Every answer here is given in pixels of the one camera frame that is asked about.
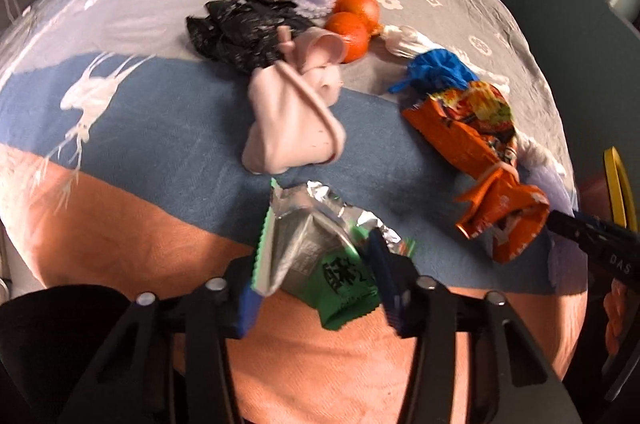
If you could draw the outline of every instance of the orange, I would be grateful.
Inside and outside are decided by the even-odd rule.
[[[343,62],[359,59],[369,50],[369,32],[356,14],[338,12],[329,18],[324,28],[339,34],[344,39],[347,55]]]
[[[360,17],[367,32],[374,35],[379,32],[380,5],[376,0],[336,0],[334,13],[351,12]]]

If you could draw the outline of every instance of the black plastic bag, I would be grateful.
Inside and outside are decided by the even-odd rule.
[[[291,0],[219,0],[205,5],[206,18],[187,18],[191,44],[200,55],[227,62],[242,73],[267,68],[282,58],[278,26],[295,38],[314,24],[296,14]]]

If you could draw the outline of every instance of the white bird pattern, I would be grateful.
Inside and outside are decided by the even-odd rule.
[[[71,85],[66,91],[62,100],[60,101],[61,110],[79,109],[82,110],[82,115],[78,123],[66,132],[65,139],[60,142],[55,148],[53,148],[43,161],[38,165],[38,168],[33,173],[31,193],[42,183],[44,176],[47,172],[47,165],[53,155],[58,154],[60,159],[60,153],[66,145],[75,141],[76,151],[69,159],[68,164],[71,165],[74,161],[76,165],[71,174],[71,177],[63,184],[62,193],[56,212],[63,205],[68,205],[69,196],[71,195],[71,184],[73,181],[78,183],[80,166],[82,164],[82,144],[89,142],[89,130],[101,117],[101,115],[107,110],[111,104],[111,99],[118,90],[118,86],[125,80],[136,68],[142,65],[144,62],[153,58],[153,55],[145,57],[144,59],[133,64],[129,68],[125,67],[133,60],[135,55],[131,55],[126,58],[124,62],[119,65],[114,71],[107,76],[92,75],[93,71],[102,64],[108,58],[113,57],[113,53],[102,52],[100,55],[91,61],[88,67],[82,72],[80,79]]]

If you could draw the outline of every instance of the yellow object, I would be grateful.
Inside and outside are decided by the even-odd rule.
[[[610,148],[604,152],[604,169],[613,222],[638,232],[638,219],[631,184],[617,149]]]

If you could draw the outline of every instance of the gray bedsheet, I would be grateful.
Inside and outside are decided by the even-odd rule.
[[[246,80],[202,61],[184,27],[186,16],[204,15],[207,1],[36,4],[0,47],[0,143],[253,245],[268,178],[250,176],[239,164],[252,121]],[[383,23],[413,26],[463,60],[507,76],[517,127],[550,149],[572,183],[551,90],[500,0],[379,1]],[[454,222],[464,207],[452,198],[469,179],[401,120],[396,98],[386,94],[405,65],[377,40],[367,57],[345,66],[346,89],[335,107],[348,133],[343,158],[330,166],[293,169],[282,184],[306,179],[332,184],[348,201],[422,242],[420,269],[448,284],[551,293],[548,235],[541,234],[513,263],[498,266],[482,241],[465,241],[457,233]],[[58,145],[63,145],[60,158]],[[72,195],[73,184],[65,194],[69,191]]]

